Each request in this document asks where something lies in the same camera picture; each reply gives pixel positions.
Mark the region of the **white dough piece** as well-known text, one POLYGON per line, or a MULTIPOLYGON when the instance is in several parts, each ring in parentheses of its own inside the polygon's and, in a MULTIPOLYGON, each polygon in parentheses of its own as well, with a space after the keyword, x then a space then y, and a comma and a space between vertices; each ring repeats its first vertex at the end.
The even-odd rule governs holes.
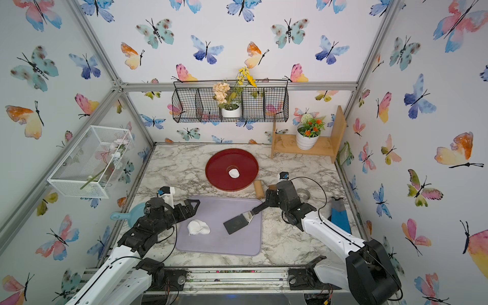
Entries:
POLYGON ((209 235, 211 230, 206 222, 195 219, 188 223, 187 225, 189 236, 194 235, 209 235))

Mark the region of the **lavender silicone mat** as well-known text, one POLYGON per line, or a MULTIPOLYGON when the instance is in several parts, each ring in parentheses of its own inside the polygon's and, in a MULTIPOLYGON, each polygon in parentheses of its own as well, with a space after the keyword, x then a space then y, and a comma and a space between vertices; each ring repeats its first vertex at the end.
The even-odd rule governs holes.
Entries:
POLYGON ((262 215, 255 216, 243 229, 228 234, 224 222, 261 204, 258 199, 229 198, 217 196, 193 196, 200 201, 196 215, 179 224, 176 249, 182 252, 202 252, 256 256, 261 251, 262 215), (190 235, 188 224, 199 220, 205 222, 210 232, 207 235, 190 235))

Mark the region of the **round cut dough wrapper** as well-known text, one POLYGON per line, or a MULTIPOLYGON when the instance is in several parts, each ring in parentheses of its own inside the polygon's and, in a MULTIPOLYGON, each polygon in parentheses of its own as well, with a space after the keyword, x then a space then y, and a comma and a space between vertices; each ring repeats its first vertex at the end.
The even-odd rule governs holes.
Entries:
POLYGON ((240 177, 240 172, 238 169, 231 169, 228 171, 228 174, 233 179, 237 179, 240 177))

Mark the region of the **black handled strainer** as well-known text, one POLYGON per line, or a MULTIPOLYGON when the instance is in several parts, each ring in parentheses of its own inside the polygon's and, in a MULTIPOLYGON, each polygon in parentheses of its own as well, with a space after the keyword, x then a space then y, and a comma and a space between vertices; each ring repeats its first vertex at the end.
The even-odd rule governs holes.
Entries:
POLYGON ((268 207, 269 207, 268 202, 263 202, 260 205, 254 207, 253 209, 241 213, 240 215, 226 221, 224 223, 224 227, 227 233, 229 235, 232 235, 235 232, 240 231, 244 227, 248 226, 256 215, 260 214, 263 210, 265 210, 268 207))

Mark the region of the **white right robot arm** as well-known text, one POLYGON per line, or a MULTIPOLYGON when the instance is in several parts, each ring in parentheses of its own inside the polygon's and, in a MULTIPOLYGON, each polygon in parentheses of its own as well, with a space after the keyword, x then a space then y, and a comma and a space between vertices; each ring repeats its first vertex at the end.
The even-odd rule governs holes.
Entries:
POLYGON ((301 201, 291 181, 270 187, 265 203, 280 208, 286 222, 321 241, 342 260, 322 258, 314 263, 313 274, 320 282, 350 292, 358 304, 385 304, 403 292, 382 243, 357 238, 323 218, 317 208, 301 201))

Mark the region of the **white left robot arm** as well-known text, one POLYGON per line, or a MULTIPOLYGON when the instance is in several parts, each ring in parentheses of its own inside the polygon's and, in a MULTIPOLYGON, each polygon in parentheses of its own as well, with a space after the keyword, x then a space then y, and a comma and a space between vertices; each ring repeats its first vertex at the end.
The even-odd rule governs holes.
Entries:
POLYGON ((199 200, 170 206, 163 197, 145 203, 144 216, 122 236, 109 258, 68 304, 132 304, 152 286, 169 284, 163 262, 146 258, 158 236, 196 215, 199 200))

